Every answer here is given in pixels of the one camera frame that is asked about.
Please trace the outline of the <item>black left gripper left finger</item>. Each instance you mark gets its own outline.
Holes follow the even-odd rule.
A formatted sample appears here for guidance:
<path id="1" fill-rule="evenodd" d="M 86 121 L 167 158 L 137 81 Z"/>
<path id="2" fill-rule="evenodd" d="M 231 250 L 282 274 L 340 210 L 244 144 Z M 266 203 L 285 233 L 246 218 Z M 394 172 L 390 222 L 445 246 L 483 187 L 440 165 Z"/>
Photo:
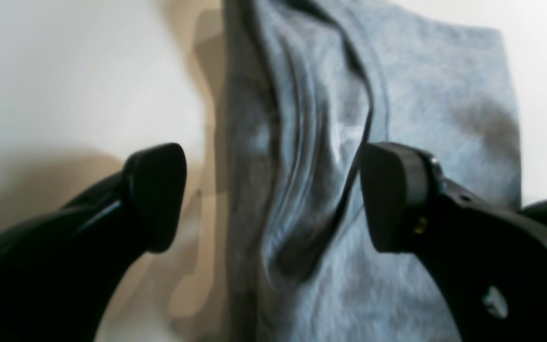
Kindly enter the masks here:
<path id="1" fill-rule="evenodd" d="M 182 147 L 158 145 L 2 232 L 0 342 L 92 342 L 128 268 L 173 243 L 186 180 Z"/>

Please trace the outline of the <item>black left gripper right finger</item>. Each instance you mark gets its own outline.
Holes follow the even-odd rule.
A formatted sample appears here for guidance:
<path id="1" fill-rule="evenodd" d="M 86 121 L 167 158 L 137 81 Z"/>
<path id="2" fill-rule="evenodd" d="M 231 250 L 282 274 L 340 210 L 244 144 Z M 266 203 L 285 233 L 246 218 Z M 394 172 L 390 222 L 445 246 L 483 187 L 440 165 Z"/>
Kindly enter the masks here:
<path id="1" fill-rule="evenodd" d="M 380 253 L 416 255 L 465 342 L 547 342 L 547 200 L 514 212 L 447 178 L 425 150 L 369 143 L 360 165 Z"/>

